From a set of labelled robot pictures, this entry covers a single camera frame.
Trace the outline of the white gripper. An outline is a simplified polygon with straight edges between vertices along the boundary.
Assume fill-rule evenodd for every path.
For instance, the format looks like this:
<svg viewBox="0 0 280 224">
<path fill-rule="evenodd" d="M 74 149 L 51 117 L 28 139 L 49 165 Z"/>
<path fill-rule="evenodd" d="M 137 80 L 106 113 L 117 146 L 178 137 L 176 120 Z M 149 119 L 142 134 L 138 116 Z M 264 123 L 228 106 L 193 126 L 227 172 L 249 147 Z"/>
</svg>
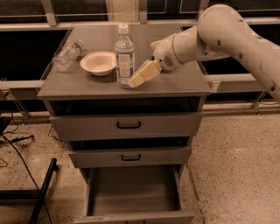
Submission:
<svg viewBox="0 0 280 224">
<path fill-rule="evenodd" d="M 172 49 L 175 35 L 150 43 L 154 60 L 146 60 L 129 78 L 128 85 L 136 88 L 145 82 L 159 76 L 162 68 L 171 71 L 176 68 L 177 60 Z"/>
</svg>

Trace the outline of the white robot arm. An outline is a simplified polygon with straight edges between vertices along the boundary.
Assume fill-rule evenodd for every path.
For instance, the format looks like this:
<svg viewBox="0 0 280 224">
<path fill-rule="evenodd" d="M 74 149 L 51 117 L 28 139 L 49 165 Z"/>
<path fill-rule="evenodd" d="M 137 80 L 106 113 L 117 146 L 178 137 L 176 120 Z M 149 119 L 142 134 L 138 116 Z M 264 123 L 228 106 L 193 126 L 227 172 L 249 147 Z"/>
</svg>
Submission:
<svg viewBox="0 0 280 224">
<path fill-rule="evenodd" d="M 155 41 L 151 47 L 153 59 L 146 60 L 129 78 L 131 88 L 191 61 L 232 57 L 280 102 L 279 45 L 254 32 L 230 6 L 207 8 L 195 26 Z"/>
</svg>

